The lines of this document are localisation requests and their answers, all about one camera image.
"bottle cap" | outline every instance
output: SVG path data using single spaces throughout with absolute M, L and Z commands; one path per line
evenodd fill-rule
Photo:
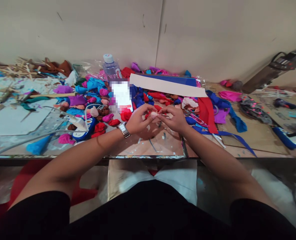
M 111 54 L 105 54 L 104 55 L 104 61 L 106 63 L 113 63 L 114 62 L 114 57 Z

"silver watch band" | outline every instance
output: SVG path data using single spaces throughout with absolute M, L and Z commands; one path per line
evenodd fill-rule
M 127 137 L 130 137 L 130 133 L 128 132 L 125 125 L 126 125 L 126 123 L 121 123 L 117 127 L 121 130 L 124 137 L 127 138 Z

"wire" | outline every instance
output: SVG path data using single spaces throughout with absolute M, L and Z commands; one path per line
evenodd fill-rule
M 74 133 L 74 132 L 88 132 L 88 131 L 89 131 L 89 127 L 88 127 L 88 124 L 87 124 L 87 109 L 88 109 L 88 107 L 90 107 L 90 106 L 94 106 L 94 105 L 101 105 L 101 104 L 90 104 L 90 105 L 88 105 L 88 106 L 85 108 L 85 122 L 86 122 L 86 128 L 87 128 L 86 131 L 71 131 L 71 130 L 66 130 L 66 129 L 55 130 L 55 131 L 52 131 L 52 132 L 49 132 L 49 133 L 45 133 L 45 134 L 43 134 L 43 135 L 39 135 L 39 136 L 37 136 L 37 137 L 31 138 L 31 139 L 28 139 L 28 140 L 24 140 L 24 141 L 19 142 L 19 143 L 15 143 L 15 144 L 13 144 L 13 145 L 11 145 L 11 146 L 9 146 L 9 147 L 5 147 L 5 148 L 3 148 L 3 149 L 0 149 L 0 154 L 3 153 L 3 152 L 5 152 L 5 151 L 7 151 L 7 150 L 9 150 L 9 149 L 12 149 L 12 148 L 17 147 L 17 146 L 19 146 L 19 145 L 21 145 L 21 144 L 24 144 L 24 143 L 26 143 L 26 142 L 30 142 L 30 141 L 36 140 L 36 139 L 38 139 L 38 138 L 46 137 L 46 136 L 48 136 L 48 135 L 50 135 L 50 134 L 53 134 L 53 133 L 57 133 L 57 132 L 72 132 L 72 133 Z

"plastic water bottle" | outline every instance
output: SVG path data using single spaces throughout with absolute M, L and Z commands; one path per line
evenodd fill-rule
M 104 60 L 103 69 L 108 79 L 122 78 L 119 64 L 114 61 L 114 57 L 111 54 L 105 54 Z

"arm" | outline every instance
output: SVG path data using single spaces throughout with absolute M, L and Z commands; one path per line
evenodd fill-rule
M 171 130 L 180 133 L 189 142 L 190 147 L 202 159 L 207 168 L 221 180 L 230 200 L 240 198 L 254 199 L 276 209 L 258 182 L 243 165 L 230 153 L 191 128 L 181 109 L 167 106 L 159 113 L 171 113 L 172 119 L 162 115 L 161 119 Z
M 156 111 L 154 106 L 144 104 L 133 112 L 126 125 L 131 135 L 142 131 L 153 121 L 155 116 L 145 121 L 142 119 L 142 115 L 149 110 Z M 25 198 L 46 191 L 61 191 L 71 198 L 78 178 L 124 139 L 120 129 L 115 129 L 61 153 L 27 183 L 12 206 Z

